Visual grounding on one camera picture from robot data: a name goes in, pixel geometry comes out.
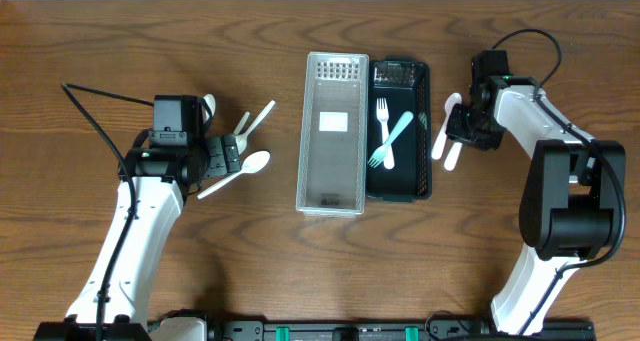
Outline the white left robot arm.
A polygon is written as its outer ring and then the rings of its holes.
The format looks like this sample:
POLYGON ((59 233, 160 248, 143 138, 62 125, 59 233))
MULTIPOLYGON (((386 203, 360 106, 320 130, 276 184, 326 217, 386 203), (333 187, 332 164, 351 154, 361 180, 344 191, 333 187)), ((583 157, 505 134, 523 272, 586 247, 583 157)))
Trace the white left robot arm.
POLYGON ((202 180, 240 169, 223 165, 222 141, 231 135, 176 146, 141 133, 118 170, 121 183, 111 226, 91 275, 66 315, 80 324, 111 324, 120 316, 146 324, 151 292, 163 249, 180 217, 190 188, 202 180))

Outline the dark green plastic basket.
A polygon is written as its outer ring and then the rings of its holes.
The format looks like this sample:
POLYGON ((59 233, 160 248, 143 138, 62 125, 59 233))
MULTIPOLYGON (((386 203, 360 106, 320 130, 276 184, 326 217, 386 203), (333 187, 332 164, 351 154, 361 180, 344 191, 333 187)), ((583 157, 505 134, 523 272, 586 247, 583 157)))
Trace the dark green plastic basket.
POLYGON ((385 99, 388 127, 393 128, 409 111, 413 120, 391 145, 395 166, 380 165, 366 172, 366 194, 385 202, 412 203, 432 193, 430 70, 427 64, 409 58, 387 57, 369 65, 367 105, 367 153, 382 145, 376 101, 385 99))

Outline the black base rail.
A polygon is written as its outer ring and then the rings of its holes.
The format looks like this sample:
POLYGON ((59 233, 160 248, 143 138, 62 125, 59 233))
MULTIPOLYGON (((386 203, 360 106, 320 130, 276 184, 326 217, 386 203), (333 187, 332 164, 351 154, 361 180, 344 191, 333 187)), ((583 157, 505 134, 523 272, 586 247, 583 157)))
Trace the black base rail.
POLYGON ((259 320, 218 321, 202 312, 180 310, 161 320, 135 324, 118 315, 102 328, 105 340, 203 341, 427 341, 427 340, 561 340, 596 341, 594 325, 584 320, 547 320, 531 335, 496 331, 485 319, 436 314, 425 322, 286 323, 259 320))

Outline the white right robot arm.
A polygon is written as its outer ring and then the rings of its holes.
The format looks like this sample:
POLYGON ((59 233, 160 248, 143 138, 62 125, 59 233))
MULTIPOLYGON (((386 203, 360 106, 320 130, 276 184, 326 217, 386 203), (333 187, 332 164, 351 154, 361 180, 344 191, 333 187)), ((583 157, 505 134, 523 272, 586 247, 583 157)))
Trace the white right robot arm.
POLYGON ((531 159, 519 207, 524 245, 506 285, 493 298, 501 333, 530 336, 571 276, 610 259, 626 227, 626 152, 574 126, 531 77, 480 76, 471 102, 453 107, 449 139, 496 149, 511 133, 531 159))

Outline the mint green plastic fork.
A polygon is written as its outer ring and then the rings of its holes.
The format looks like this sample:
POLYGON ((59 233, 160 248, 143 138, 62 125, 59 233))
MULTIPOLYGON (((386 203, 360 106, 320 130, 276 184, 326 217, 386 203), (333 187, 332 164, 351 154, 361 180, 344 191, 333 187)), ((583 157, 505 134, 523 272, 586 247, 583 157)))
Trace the mint green plastic fork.
POLYGON ((375 149, 375 151, 370 156, 367 165, 372 168, 377 168, 380 164, 384 164, 389 152, 391 150, 391 146, 393 142, 399 137, 399 135, 404 131, 404 129, 411 123, 414 115, 411 111, 405 111, 398 122, 395 124, 394 128, 390 132, 387 139, 375 149))

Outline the white plastic fork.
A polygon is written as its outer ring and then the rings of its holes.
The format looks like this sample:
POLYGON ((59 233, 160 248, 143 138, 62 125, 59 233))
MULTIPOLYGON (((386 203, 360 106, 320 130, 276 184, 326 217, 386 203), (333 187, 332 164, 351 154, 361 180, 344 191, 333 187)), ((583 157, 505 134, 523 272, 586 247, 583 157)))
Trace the white plastic fork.
MULTIPOLYGON (((381 140, 385 142, 389 137, 389 109, 385 98, 376 99, 376 118, 380 123, 381 140)), ((384 158, 383 165, 386 169, 391 170, 395 166, 395 160, 392 147, 389 147, 387 155, 384 158)))

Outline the thin white spoon long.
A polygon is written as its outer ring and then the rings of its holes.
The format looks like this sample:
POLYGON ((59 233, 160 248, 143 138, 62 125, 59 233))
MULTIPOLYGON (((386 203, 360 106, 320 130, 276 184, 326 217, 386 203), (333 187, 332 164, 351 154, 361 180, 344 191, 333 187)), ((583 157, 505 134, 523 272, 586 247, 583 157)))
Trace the thin white spoon long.
POLYGON ((269 114, 269 112, 272 110, 272 108, 275 106, 276 101, 275 100, 271 100, 266 106, 265 108, 258 114, 258 116, 254 119, 254 121, 249 125, 249 127, 247 128, 246 131, 243 132, 243 135, 246 137, 247 140, 247 144, 248 144, 248 138, 251 135, 251 133, 259 126, 259 124, 266 118, 266 116, 269 114))

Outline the thick white plastic spoon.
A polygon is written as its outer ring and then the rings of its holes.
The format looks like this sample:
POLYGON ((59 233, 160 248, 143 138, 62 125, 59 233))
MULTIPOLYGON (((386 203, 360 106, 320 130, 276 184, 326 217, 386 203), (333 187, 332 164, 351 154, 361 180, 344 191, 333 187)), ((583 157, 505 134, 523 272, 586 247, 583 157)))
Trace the thick white plastic spoon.
POLYGON ((447 128, 449 116, 451 114, 453 107, 456 104, 459 104, 461 102, 462 102, 462 96, 459 93, 452 93, 447 98, 444 104, 444 111, 445 111, 444 121, 441 125, 441 128, 437 134, 437 137, 433 143, 432 150, 431 150, 431 158, 433 160, 439 160, 442 157, 442 154, 444 152, 444 147, 446 144, 446 139, 447 139, 446 128, 447 128))

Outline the clear plastic basket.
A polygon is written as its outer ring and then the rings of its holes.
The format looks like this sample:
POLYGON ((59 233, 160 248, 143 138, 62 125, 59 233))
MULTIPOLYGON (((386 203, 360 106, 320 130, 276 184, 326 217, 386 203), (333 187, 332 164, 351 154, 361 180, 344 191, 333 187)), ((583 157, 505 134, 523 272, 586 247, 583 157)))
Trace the clear plastic basket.
POLYGON ((296 210, 356 217, 365 208, 369 57, 307 58, 296 210))

